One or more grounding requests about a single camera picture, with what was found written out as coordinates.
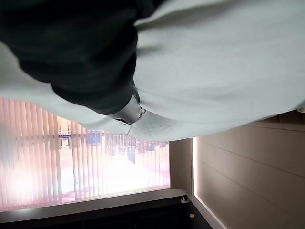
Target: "black jacket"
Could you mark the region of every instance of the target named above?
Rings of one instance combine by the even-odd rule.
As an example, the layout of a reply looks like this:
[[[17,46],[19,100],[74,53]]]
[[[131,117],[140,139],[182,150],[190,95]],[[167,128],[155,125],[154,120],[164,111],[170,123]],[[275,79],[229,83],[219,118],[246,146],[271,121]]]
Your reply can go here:
[[[57,95],[110,115],[134,93],[134,23],[162,1],[0,0],[0,40]]]

